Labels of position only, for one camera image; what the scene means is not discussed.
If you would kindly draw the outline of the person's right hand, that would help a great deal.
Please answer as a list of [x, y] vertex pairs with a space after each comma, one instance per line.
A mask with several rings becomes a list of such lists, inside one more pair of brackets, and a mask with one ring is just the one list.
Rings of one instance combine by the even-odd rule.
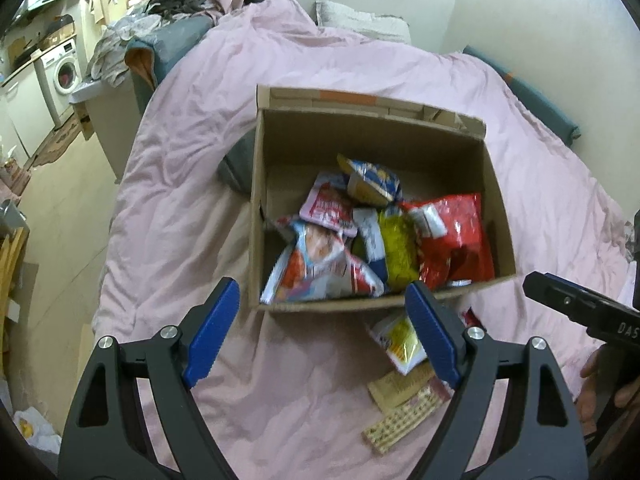
[[[603, 358], [601, 356], [603, 351], [604, 346], [593, 352], [580, 370], [580, 377], [584, 381], [582, 382], [582, 390], [580, 390], [577, 397], [576, 408], [578, 419], [582, 425], [582, 432], [585, 436], [597, 429], [597, 379], [600, 370], [603, 368]], [[611, 441], [620, 441], [626, 436], [629, 428], [634, 423], [634, 419], [639, 414], [639, 378], [616, 391], [614, 404], [616, 408], [624, 410], [622, 422], [611, 438]]]

